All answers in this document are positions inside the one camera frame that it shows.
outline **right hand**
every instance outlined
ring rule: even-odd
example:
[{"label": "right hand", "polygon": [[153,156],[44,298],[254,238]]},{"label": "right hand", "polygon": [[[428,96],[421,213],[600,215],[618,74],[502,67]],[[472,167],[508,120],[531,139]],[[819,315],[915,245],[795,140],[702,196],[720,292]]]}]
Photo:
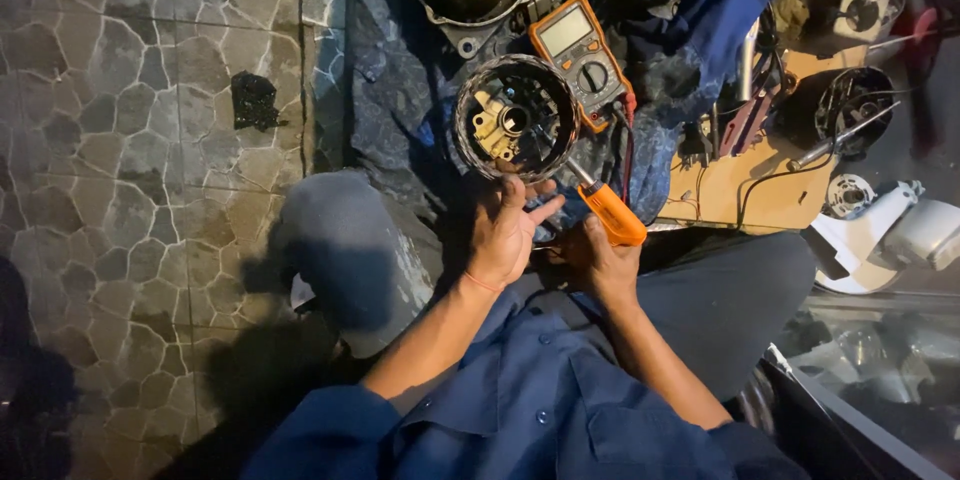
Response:
[{"label": "right hand", "polygon": [[641,247],[612,247],[600,218],[590,214],[583,221],[590,257],[583,268],[597,298],[610,308],[612,303],[637,301],[637,274]]}]

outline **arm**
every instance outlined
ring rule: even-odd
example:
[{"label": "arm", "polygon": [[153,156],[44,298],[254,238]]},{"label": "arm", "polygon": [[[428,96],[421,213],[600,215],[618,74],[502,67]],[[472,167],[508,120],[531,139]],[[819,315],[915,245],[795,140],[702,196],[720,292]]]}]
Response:
[{"label": "arm", "polygon": [[[532,197],[555,188],[547,182],[526,194]],[[385,399],[396,399],[428,386],[460,362],[500,291],[521,277],[537,225],[564,204],[560,195],[525,212],[523,183],[516,176],[506,176],[502,192],[495,195],[477,209],[466,273],[389,347],[364,377],[363,386]]]},{"label": "arm", "polygon": [[584,226],[594,256],[588,277],[606,309],[613,349],[623,368],[692,424],[712,429],[733,421],[643,312],[636,298],[641,249],[611,247],[596,216],[590,216]]}]

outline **left hand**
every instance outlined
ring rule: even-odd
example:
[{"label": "left hand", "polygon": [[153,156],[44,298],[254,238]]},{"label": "left hand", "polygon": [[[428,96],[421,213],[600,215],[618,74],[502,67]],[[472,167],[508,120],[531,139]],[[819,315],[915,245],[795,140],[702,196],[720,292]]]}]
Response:
[{"label": "left hand", "polygon": [[528,199],[556,189],[553,180],[525,187],[512,174],[503,177],[500,189],[477,205],[471,261],[466,265],[470,277],[498,290],[521,277],[530,261],[537,225],[556,214],[566,200],[557,195],[531,212],[523,207]]}]

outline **multimeter dial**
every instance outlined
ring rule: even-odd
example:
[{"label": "multimeter dial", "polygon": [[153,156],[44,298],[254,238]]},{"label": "multimeter dial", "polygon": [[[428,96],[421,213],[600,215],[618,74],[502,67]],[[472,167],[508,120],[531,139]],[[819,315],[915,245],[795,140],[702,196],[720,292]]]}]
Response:
[{"label": "multimeter dial", "polygon": [[610,80],[610,74],[603,64],[587,62],[583,64],[577,75],[577,86],[586,93],[600,93],[607,87],[608,80]]}]

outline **multimeter display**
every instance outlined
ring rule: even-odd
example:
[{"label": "multimeter display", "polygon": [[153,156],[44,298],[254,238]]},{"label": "multimeter display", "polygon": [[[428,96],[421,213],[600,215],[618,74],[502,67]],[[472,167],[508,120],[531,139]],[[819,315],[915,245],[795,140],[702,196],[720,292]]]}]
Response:
[{"label": "multimeter display", "polygon": [[577,8],[540,33],[539,38],[551,56],[560,56],[592,30],[584,10]]},{"label": "multimeter display", "polygon": [[582,123],[599,133],[613,117],[611,105],[633,88],[607,47],[603,28],[587,0],[567,0],[530,25],[530,41],[553,64],[580,105]]}]

